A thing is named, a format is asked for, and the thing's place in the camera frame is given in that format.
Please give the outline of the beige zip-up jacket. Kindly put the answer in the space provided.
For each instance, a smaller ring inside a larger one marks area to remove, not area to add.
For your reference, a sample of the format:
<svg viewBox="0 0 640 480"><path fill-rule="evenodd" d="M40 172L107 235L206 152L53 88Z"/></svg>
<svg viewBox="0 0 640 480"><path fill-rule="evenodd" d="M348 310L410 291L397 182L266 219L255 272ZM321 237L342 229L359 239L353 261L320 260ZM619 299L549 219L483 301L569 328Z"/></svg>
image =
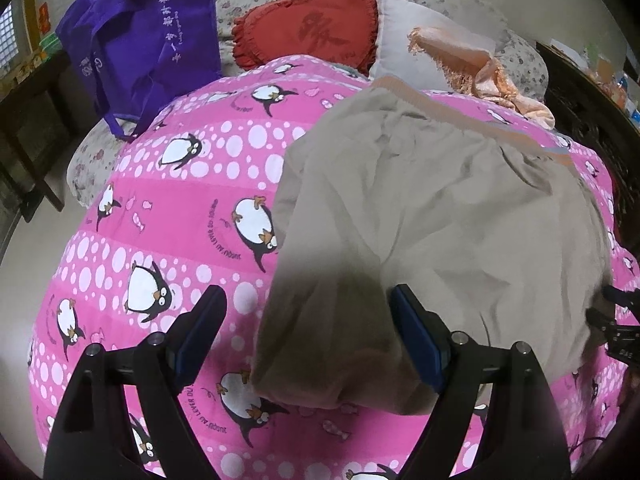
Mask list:
<svg viewBox="0 0 640 480"><path fill-rule="evenodd" d="M286 150L272 218L250 381L274 402L431 411L392 321L399 284L480 344L527 342L549 380L602 344L587 310L614 310L608 230L570 158L392 77Z"/></svg>

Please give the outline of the dark carved wooden cabinet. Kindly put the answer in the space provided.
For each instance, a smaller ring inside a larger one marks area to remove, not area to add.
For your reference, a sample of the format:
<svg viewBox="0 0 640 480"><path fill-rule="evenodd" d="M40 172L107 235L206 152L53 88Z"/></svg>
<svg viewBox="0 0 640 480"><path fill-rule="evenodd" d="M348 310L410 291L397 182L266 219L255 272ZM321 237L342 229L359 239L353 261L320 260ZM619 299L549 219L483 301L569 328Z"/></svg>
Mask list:
<svg viewBox="0 0 640 480"><path fill-rule="evenodd" d="M639 255L639 130L625 113L559 52L538 42L549 82L544 102L556 130L592 148L613 182L614 233L623 247Z"/></svg>

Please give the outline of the pink penguin quilt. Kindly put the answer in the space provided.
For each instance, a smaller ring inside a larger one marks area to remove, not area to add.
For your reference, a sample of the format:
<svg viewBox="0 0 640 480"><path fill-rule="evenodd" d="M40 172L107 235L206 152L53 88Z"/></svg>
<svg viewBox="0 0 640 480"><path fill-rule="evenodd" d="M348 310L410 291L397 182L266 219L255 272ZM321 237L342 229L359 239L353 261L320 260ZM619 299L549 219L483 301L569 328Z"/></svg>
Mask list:
<svg viewBox="0 0 640 480"><path fill-rule="evenodd" d="M612 281L639 283L637 260L614 235L608 170L589 148L546 129L523 130L544 150L566 155L588 186L610 241ZM271 401L250 381L257 335L278 261L272 207L230 188L190 200L163 193L160 208L93 220L68 241L34 326L30 393L41 445L49 443L72 368L89 344L125 348L192 309L220 286L229 315L200 376L180 396L198 442L231 479L392 478L428 413L399 415L344 403L332 410ZM596 354L554 380L575 457L589 456L614 424L623 365Z"/></svg>

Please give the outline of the peach fringed scarf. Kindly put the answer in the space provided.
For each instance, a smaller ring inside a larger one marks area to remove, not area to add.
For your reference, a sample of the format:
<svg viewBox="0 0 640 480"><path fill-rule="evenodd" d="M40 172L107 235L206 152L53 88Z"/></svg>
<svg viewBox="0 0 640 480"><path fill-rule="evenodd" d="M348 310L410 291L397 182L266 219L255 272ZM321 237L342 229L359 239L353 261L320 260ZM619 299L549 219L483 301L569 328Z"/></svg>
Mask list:
<svg viewBox="0 0 640 480"><path fill-rule="evenodd" d="M415 27L407 38L408 51L432 58L452 91L514 110L541 128L555 127L551 110L520 91L484 37L458 26L424 26Z"/></svg>

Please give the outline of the dark wooden side table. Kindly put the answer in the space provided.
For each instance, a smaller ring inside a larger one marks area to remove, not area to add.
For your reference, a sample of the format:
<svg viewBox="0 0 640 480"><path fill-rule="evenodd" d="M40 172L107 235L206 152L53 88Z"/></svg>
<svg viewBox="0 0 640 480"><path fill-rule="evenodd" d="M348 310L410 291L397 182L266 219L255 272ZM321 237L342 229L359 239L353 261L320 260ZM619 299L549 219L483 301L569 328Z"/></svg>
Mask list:
<svg viewBox="0 0 640 480"><path fill-rule="evenodd" d="M58 51L1 99L1 182L25 221L43 200L64 207L46 175L79 132L60 84L69 68L70 58Z"/></svg>

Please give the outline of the white pillow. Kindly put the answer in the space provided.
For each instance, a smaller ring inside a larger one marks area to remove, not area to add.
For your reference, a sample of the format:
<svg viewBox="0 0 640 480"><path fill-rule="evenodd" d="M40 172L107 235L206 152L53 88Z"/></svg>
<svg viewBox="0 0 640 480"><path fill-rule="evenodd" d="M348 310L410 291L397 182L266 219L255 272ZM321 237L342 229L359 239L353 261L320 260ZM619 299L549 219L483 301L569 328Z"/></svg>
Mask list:
<svg viewBox="0 0 640 480"><path fill-rule="evenodd" d="M444 14L408 0L376 0L378 36L370 77L394 76L418 90L459 91L496 50Z"/></svg>

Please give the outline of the red heart-shaped cushion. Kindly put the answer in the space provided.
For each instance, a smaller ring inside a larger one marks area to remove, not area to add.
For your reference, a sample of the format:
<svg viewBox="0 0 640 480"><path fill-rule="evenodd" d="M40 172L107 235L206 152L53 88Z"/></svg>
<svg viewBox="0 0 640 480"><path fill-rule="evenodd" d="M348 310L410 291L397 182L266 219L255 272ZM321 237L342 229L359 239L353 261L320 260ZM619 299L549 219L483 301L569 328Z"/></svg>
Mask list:
<svg viewBox="0 0 640 480"><path fill-rule="evenodd" d="M235 20L232 53L244 70L308 54L367 75L376 36L376 0L276 0Z"/></svg>

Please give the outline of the window with white grille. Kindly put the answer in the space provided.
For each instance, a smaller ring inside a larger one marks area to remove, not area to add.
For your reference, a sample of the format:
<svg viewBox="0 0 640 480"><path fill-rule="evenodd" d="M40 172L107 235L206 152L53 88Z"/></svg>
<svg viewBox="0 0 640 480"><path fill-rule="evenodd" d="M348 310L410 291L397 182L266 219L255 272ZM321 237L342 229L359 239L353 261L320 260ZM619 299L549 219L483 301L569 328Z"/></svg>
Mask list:
<svg viewBox="0 0 640 480"><path fill-rule="evenodd" d="M9 66L19 53L12 4L9 4L0 18L0 65L2 67Z"/></svg>

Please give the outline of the purple tote bag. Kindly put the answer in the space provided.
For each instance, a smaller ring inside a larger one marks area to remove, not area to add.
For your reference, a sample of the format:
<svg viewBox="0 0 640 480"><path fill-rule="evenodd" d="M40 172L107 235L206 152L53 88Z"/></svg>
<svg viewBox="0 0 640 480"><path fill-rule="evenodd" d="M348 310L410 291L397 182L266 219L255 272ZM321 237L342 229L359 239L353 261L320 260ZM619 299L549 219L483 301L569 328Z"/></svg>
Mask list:
<svg viewBox="0 0 640 480"><path fill-rule="evenodd" d="M119 140L222 75L215 0L75 0L55 33Z"/></svg>

